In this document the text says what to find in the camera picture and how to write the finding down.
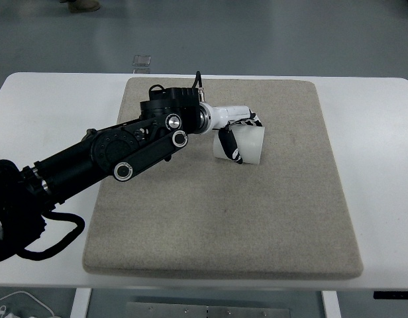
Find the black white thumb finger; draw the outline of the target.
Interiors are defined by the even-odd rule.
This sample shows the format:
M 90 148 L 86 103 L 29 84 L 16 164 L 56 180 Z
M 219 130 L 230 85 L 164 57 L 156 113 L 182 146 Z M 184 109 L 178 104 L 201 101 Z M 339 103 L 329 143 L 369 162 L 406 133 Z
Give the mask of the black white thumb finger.
M 243 159 L 240 155 L 234 133 L 230 127 L 221 128 L 218 131 L 218 138 L 221 143 L 225 156 L 237 164 L 242 164 Z

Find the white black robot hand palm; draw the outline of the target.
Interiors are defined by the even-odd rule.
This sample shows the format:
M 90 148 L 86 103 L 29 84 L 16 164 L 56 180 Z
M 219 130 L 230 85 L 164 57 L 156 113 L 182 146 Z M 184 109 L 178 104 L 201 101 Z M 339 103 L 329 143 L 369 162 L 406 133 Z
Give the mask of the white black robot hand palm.
M 251 110 L 247 106 L 212 107 L 208 103 L 199 103 L 200 125 L 199 132 L 207 133 L 213 129 L 251 118 Z

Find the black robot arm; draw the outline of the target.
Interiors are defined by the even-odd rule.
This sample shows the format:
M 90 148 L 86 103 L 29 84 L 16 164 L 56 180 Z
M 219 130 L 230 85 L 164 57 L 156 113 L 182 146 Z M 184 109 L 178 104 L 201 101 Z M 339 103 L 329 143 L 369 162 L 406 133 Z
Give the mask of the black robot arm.
M 243 162 L 233 129 L 260 127 L 247 106 L 212 107 L 201 75 L 191 87 L 150 87 L 140 116 L 112 127 L 89 129 L 82 140 L 33 166 L 0 160 L 0 262 L 12 256 L 45 260 L 71 244 L 85 222 L 56 204 L 108 176 L 126 182 L 186 146 L 189 135 L 217 131 L 228 159 Z

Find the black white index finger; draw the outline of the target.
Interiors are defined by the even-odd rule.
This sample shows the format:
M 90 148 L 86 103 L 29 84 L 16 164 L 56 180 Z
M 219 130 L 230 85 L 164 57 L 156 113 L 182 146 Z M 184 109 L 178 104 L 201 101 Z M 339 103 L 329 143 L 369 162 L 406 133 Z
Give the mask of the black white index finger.
M 262 127 L 263 124 L 261 120 L 258 118 L 257 114 L 254 112 L 250 112 L 250 116 L 248 118 L 243 118 L 235 122 L 238 125 L 248 125 L 248 126 L 255 126 L 255 127 Z

